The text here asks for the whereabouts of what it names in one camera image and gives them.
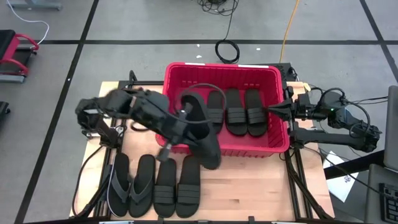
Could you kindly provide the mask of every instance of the floor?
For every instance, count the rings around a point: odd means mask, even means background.
[[[68,217],[86,144],[74,109],[79,99],[96,96],[102,81],[126,80],[131,69],[139,80],[163,80],[165,67],[177,61],[220,63],[214,43],[225,36],[229,18],[203,12],[196,1],[61,2],[61,11],[17,11],[23,18],[47,21],[50,32],[25,83],[0,83],[0,99],[12,110],[0,132],[2,223]],[[0,5],[0,21],[7,21],[0,29],[41,39],[42,24],[22,22],[4,1]],[[293,0],[239,3],[228,38],[239,40],[240,64],[278,61],[293,7]],[[283,61],[291,62],[301,81],[324,89],[338,86],[348,99],[386,96],[398,79],[393,60],[398,58],[397,7],[396,0],[302,0],[289,32],[295,41],[287,42]],[[233,49],[220,49],[234,56]],[[364,107],[372,124],[385,130],[386,104]],[[365,119],[359,110],[350,111]],[[321,147],[357,157],[347,147]],[[378,150],[383,147],[382,135]],[[336,210],[343,211],[337,216],[363,219],[365,191],[355,183],[346,203],[334,198]],[[354,203],[360,205],[355,211]]]

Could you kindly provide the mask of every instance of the wooden table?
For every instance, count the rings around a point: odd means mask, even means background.
[[[288,82],[294,88],[295,96],[305,92],[302,82]],[[118,87],[118,82],[103,82],[99,96]],[[143,86],[145,89],[162,92],[162,86]],[[299,121],[301,127],[310,128],[309,120]],[[98,148],[99,138],[88,141],[83,161]],[[155,133],[148,131],[137,133],[128,129],[125,133],[122,152],[130,159],[130,174],[137,172],[138,160],[143,154],[156,155],[159,145],[155,141]],[[318,150],[317,144],[307,147]],[[104,161],[102,150],[89,161],[82,172],[79,191],[75,201],[77,211],[90,200],[98,188]],[[301,150],[303,168],[307,187],[317,202],[331,216],[334,216],[325,174],[320,156],[315,152]],[[182,161],[185,155],[170,154],[177,161],[177,183],[179,181]],[[301,191],[297,188],[300,213],[305,217]],[[292,200],[290,197],[288,174],[284,161],[278,154],[264,159],[247,157],[223,157],[217,170],[201,170],[201,201],[194,216],[184,220],[213,221],[245,221],[254,216],[258,221],[294,220]],[[158,218],[152,208],[135,220],[156,220]],[[111,217],[112,220],[133,220],[129,214],[122,218]],[[165,220],[183,220],[174,214]]]

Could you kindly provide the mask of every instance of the yellow cable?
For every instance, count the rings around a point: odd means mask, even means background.
[[[282,58],[284,57],[285,42],[286,42],[287,34],[289,33],[290,25],[292,24],[293,17],[294,17],[294,14],[296,13],[297,6],[299,5],[299,2],[300,2],[300,0],[296,0],[296,5],[294,6],[292,15],[290,16],[289,23],[287,24],[287,28],[286,28],[285,36],[284,36],[284,41],[282,43],[282,50],[280,51],[279,63],[282,62]]]

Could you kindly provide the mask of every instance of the red chair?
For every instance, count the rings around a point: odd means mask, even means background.
[[[34,47],[18,48],[19,38],[27,39]],[[29,74],[27,62],[31,54],[36,54],[39,45],[24,34],[13,30],[0,30],[0,82],[23,82]]]

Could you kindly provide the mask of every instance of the red basket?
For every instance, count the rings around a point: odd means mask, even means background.
[[[275,67],[259,65],[223,65],[204,63],[171,63],[166,69],[163,94],[170,98],[170,112],[174,107],[174,99],[185,88],[197,83],[210,83],[223,90],[239,89],[241,102],[244,105],[244,92],[248,88],[260,91],[262,104],[267,107],[284,100],[280,72]],[[211,87],[198,87],[198,92],[207,102]],[[156,135],[156,141],[163,146],[165,139]],[[226,124],[218,134],[221,153],[224,156],[267,157],[273,153],[282,153],[289,148],[289,137],[286,122],[269,113],[268,131],[265,135],[254,138],[247,133],[235,136],[226,129]],[[172,152],[187,153],[187,145],[179,144]]]

